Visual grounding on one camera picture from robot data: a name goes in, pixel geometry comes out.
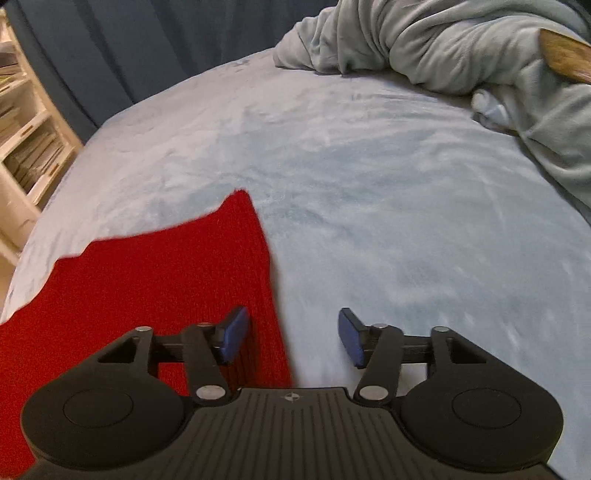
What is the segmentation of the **white bookshelf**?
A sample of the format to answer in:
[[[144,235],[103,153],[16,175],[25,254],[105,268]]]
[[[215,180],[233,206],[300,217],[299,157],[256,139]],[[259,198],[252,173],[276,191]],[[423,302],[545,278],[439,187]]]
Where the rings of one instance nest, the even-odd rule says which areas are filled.
[[[1,258],[16,266],[82,143],[50,100],[1,12]]]

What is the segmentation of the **grey-blue fleece blanket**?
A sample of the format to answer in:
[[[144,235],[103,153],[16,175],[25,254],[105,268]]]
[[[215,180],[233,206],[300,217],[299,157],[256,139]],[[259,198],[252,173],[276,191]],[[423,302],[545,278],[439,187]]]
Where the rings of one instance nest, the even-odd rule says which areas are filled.
[[[588,45],[589,2],[341,1],[297,22],[273,61],[322,74],[391,68],[449,95],[488,85],[544,170],[589,204],[590,87],[552,71],[545,30]]]

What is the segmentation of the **dark blue curtain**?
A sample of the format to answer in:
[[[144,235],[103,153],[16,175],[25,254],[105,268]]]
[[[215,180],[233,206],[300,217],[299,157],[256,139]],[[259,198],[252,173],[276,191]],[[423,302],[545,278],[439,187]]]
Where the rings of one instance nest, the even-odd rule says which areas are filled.
[[[5,1],[24,54],[82,142],[187,78],[273,47],[328,2]]]

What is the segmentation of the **red knit sweater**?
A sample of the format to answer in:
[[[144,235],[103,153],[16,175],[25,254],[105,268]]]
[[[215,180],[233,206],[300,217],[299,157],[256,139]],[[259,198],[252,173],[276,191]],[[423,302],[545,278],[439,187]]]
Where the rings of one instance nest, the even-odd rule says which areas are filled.
[[[57,260],[39,293],[1,327],[1,474],[33,463],[20,427],[40,387],[138,326],[173,335],[238,306],[249,330],[222,373],[231,387],[293,384],[271,288],[270,250],[249,194],[171,228],[97,240]]]

